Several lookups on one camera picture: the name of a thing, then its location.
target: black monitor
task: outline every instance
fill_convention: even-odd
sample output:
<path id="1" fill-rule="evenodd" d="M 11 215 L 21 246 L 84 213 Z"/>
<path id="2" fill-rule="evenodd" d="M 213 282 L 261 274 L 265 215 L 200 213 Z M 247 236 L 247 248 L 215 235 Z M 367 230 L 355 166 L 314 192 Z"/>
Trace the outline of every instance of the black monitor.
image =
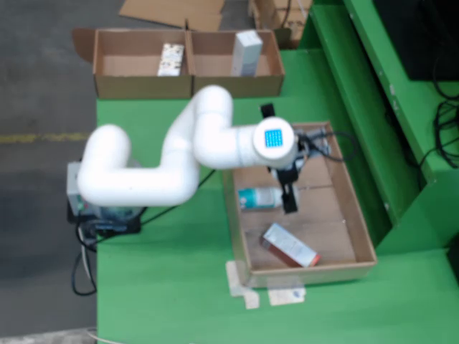
<path id="1" fill-rule="evenodd" d="M 412 80 L 459 80 L 459 1 L 374 0 Z"/>

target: paper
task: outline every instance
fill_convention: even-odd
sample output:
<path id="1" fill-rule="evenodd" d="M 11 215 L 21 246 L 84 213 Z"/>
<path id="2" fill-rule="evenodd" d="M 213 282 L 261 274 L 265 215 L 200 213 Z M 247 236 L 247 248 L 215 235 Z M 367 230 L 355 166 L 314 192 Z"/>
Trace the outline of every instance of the paper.
<path id="1" fill-rule="evenodd" d="M 294 288 L 268 289 L 268 296 L 272 306 L 290 305 L 302 303 L 305 300 L 306 288 L 304 286 Z"/>
<path id="2" fill-rule="evenodd" d="M 246 310 L 254 310 L 260 307 L 260 296 L 251 288 L 241 285 L 237 275 L 236 262 L 234 260 L 226 262 L 229 293 L 233 297 L 243 297 Z"/>

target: gray floor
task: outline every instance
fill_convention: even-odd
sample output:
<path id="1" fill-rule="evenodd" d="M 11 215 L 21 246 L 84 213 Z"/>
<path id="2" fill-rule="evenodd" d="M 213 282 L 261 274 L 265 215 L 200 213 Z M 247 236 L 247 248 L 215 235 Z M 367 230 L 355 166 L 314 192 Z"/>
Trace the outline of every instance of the gray floor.
<path id="1" fill-rule="evenodd" d="M 84 142 L 9 142 L 94 128 L 90 67 L 74 53 L 71 29 L 163 27 L 119 17 L 122 3 L 0 1 L 0 337 L 95 326 L 95 297 L 70 289 L 79 247 L 65 220 L 66 164 Z M 223 16 L 222 29 L 253 26 L 246 0 L 227 0 Z"/>

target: yellow floor line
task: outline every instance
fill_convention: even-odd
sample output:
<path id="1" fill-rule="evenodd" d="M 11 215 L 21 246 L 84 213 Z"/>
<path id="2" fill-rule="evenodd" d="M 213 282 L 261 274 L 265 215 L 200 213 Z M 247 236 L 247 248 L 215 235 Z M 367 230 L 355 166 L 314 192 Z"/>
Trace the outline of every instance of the yellow floor line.
<path id="1" fill-rule="evenodd" d="M 0 145 L 11 145 L 14 143 L 34 143 L 34 142 L 84 141 L 84 140 L 87 140 L 89 135 L 90 133 L 0 135 Z"/>

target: plastic bottle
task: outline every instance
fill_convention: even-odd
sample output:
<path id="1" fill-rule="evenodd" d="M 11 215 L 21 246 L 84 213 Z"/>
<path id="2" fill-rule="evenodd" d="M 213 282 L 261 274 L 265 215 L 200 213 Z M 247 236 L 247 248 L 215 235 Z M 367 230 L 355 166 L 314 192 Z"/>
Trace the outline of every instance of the plastic bottle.
<path id="1" fill-rule="evenodd" d="M 242 210 L 274 209 L 282 206 L 280 188 L 245 188 L 238 191 Z"/>

